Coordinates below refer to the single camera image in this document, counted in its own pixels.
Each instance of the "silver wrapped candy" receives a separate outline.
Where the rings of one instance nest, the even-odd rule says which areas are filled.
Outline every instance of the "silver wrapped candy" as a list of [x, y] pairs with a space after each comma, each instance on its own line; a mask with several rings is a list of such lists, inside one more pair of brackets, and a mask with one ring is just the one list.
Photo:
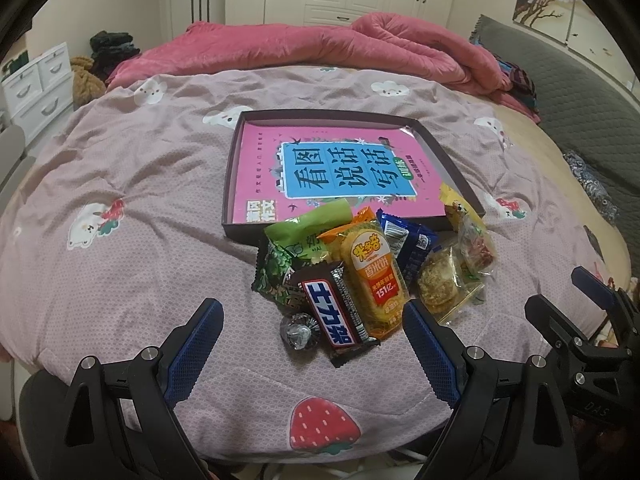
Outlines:
[[280, 336], [294, 350], [308, 350], [320, 341], [320, 326], [309, 314], [294, 314], [280, 323]]

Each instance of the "cabinet handle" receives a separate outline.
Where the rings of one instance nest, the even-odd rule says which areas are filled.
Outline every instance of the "cabinet handle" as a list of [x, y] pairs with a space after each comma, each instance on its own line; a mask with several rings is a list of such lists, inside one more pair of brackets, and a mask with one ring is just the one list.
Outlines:
[[42, 114], [43, 114], [44, 116], [47, 116], [47, 115], [51, 115], [53, 112], [55, 112], [55, 111], [56, 111], [56, 108], [58, 108], [58, 101], [59, 101], [59, 100], [60, 100], [60, 98], [59, 98], [59, 97], [56, 97], [56, 100], [55, 100], [55, 101], [53, 101], [53, 104], [52, 104], [52, 106], [51, 106], [51, 108], [50, 108], [50, 109], [47, 109], [47, 107], [44, 107], [44, 108], [42, 109]]
[[29, 90], [30, 90], [30, 89], [31, 89], [31, 83], [29, 83], [27, 86], [25, 86], [25, 88], [24, 88], [23, 90], [19, 91], [19, 92], [16, 94], [16, 97], [17, 97], [18, 99], [22, 99], [25, 95], [27, 95], [27, 94], [29, 93]]

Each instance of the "snack wrapper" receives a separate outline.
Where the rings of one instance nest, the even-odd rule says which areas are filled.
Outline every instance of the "snack wrapper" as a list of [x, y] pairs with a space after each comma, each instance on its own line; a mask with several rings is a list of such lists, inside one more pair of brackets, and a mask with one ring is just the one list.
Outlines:
[[409, 300], [385, 235], [369, 207], [351, 224], [319, 235], [327, 243], [333, 261], [348, 269], [347, 284], [369, 333], [382, 339], [402, 321], [402, 308]]
[[303, 267], [291, 277], [291, 283], [306, 296], [312, 315], [331, 345], [331, 362], [336, 368], [380, 344], [364, 327], [344, 275], [343, 262], [321, 262]]
[[486, 225], [478, 213], [455, 190], [440, 186], [440, 201], [453, 230], [458, 233], [460, 253], [472, 274], [492, 276], [496, 251]]
[[420, 300], [440, 324], [446, 323], [484, 288], [484, 284], [469, 272], [466, 262], [460, 262], [453, 244], [429, 254], [417, 283]]
[[378, 209], [376, 216], [404, 282], [411, 287], [438, 235], [424, 225], [398, 218], [382, 209]]
[[268, 226], [258, 245], [252, 290], [268, 300], [299, 310], [306, 299], [299, 287], [290, 284], [291, 275], [328, 257], [325, 244], [317, 238], [318, 233], [350, 222], [352, 218], [349, 203], [341, 199]]
[[320, 325], [309, 314], [294, 314], [280, 323], [280, 337], [294, 350], [309, 350], [320, 341]]

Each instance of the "blue snack package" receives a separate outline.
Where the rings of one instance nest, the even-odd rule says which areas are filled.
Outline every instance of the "blue snack package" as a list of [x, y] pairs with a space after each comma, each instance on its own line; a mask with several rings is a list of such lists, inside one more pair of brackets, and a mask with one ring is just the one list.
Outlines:
[[385, 232], [391, 253], [398, 262], [404, 282], [406, 286], [411, 286], [427, 254], [438, 240], [438, 235], [424, 225], [398, 218], [382, 209], [378, 209], [376, 216]]

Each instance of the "orange snack package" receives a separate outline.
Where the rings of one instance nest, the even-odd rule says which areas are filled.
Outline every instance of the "orange snack package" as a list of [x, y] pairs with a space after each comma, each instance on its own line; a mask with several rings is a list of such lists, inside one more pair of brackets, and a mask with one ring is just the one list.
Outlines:
[[382, 339], [402, 321], [409, 293], [373, 211], [362, 209], [350, 224], [318, 236], [333, 261], [344, 261], [348, 286], [369, 334]]

